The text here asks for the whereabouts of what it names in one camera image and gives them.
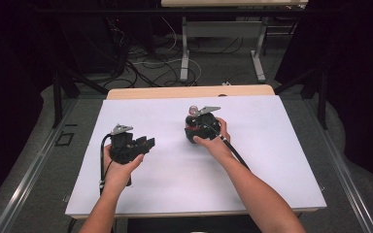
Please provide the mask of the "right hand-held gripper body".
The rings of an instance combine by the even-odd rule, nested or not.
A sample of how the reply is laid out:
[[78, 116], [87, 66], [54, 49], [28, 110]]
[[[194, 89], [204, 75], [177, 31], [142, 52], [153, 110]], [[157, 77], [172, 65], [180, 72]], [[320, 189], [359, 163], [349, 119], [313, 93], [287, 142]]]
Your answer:
[[194, 113], [197, 127], [196, 136], [202, 139], [213, 140], [220, 134], [220, 123], [213, 115], [220, 107], [204, 107]]

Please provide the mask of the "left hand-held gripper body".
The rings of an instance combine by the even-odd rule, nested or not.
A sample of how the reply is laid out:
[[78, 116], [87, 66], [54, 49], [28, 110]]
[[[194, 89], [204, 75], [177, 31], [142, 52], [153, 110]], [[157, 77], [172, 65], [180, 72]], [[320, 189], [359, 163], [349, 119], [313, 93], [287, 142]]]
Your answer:
[[111, 158], [119, 164], [127, 164], [134, 160], [139, 154], [146, 154], [150, 150], [147, 143], [138, 146], [137, 139], [133, 139], [133, 134], [130, 133], [132, 126], [116, 125], [111, 132], [112, 147], [110, 150]]

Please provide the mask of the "person's right hand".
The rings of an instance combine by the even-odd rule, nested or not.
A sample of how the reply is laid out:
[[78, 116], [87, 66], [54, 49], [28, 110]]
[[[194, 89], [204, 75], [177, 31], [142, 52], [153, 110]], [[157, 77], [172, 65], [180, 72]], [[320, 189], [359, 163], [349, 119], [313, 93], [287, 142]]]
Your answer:
[[230, 141], [230, 135], [227, 132], [227, 124], [220, 117], [218, 117], [218, 121], [220, 123], [220, 134], [222, 135], [222, 138], [217, 137], [213, 140], [207, 140], [194, 136], [193, 141], [197, 145], [206, 148], [210, 155], [212, 155], [218, 162], [221, 162], [223, 159], [232, 158], [233, 155], [228, 146], [224, 143], [225, 141]]

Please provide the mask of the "person's left hand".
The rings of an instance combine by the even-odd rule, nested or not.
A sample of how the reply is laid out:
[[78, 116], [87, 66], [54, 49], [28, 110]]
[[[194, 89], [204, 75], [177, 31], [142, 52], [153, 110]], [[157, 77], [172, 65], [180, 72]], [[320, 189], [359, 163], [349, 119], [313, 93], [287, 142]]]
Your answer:
[[142, 163], [143, 154], [127, 164], [116, 163], [110, 155], [111, 145], [103, 149], [104, 188], [102, 194], [119, 196], [129, 182], [131, 173]]

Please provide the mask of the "white table sheet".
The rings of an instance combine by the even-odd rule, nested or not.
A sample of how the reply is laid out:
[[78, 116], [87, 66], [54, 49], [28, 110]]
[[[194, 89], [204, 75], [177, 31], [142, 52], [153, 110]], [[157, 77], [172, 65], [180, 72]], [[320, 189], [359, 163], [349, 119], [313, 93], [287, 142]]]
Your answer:
[[229, 177], [185, 133], [191, 106], [216, 107], [251, 171], [298, 212], [325, 207], [322, 191], [276, 95], [106, 100], [94, 126], [66, 215], [87, 216], [99, 198], [100, 146], [117, 124], [155, 145], [119, 198], [117, 216], [207, 216], [246, 211]]

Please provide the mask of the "black metal stand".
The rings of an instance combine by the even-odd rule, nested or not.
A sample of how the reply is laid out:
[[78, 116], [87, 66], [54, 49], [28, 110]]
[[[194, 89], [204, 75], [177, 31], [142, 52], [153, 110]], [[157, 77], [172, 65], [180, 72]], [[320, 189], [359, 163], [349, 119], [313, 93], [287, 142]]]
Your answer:
[[299, 83], [304, 83], [300, 92], [302, 99], [312, 99], [315, 94], [318, 94], [317, 120], [326, 130], [327, 70], [324, 68], [310, 69], [289, 82], [279, 85], [274, 89], [274, 92], [280, 94]]
[[80, 91], [76, 82], [83, 83], [84, 85], [94, 89], [100, 94], [107, 95], [109, 90], [101, 85], [89, 80], [83, 75], [69, 68], [59, 68], [52, 74], [52, 87], [53, 87], [53, 104], [54, 104], [54, 122], [53, 128], [56, 128], [63, 119], [62, 108], [62, 93], [65, 93], [68, 98], [76, 99], [80, 96]]

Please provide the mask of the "desk with white legs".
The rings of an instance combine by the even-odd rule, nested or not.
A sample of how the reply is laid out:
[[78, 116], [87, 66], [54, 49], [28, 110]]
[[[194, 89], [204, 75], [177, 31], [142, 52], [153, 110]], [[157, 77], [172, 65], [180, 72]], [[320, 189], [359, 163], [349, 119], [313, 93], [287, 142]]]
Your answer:
[[[304, 8], [309, 0], [161, 0], [161, 6], [169, 10], [289, 10], [292, 7]], [[265, 83], [266, 78], [260, 62], [260, 53], [266, 37], [269, 17], [257, 17], [256, 20], [221, 20], [199, 19], [191, 21], [182, 17], [183, 56], [180, 80], [188, 78], [189, 38], [256, 38], [255, 48], [251, 51], [256, 79]]]

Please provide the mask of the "dark curtain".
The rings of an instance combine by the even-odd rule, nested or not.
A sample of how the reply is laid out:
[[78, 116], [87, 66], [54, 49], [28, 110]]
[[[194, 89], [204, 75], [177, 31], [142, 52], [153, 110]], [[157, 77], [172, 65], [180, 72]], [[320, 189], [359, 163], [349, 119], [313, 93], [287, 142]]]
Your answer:
[[26, 29], [19, 0], [0, 0], [0, 187], [43, 109], [51, 71]]
[[293, 38], [303, 64], [316, 60], [334, 39], [327, 101], [346, 134], [345, 155], [373, 174], [373, 0], [312, 0], [309, 10], [338, 10], [306, 17]]

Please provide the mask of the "aluminium floor rail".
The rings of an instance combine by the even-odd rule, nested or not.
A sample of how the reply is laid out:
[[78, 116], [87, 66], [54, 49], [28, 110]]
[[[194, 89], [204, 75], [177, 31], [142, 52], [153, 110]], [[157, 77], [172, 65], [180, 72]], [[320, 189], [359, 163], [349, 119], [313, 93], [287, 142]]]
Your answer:
[[352, 174], [345, 162], [345, 159], [342, 157], [340, 151], [336, 148], [329, 132], [324, 129], [322, 124], [319, 122], [318, 110], [315, 108], [314, 101], [305, 100], [304, 103], [310, 116], [313, 118], [313, 122], [318, 128], [324, 143], [326, 144], [329, 151], [329, 160], [334, 168], [341, 186], [343, 187], [344, 193], [346, 194], [346, 197], [355, 213], [356, 219], [363, 233], [373, 233], [373, 218], [364, 204], [361, 194], [356, 188]]
[[74, 221], [65, 215], [83, 153], [77, 148], [80, 122], [77, 100], [51, 126], [49, 109], [32, 132], [13, 171], [0, 189], [0, 233], [70, 233]]

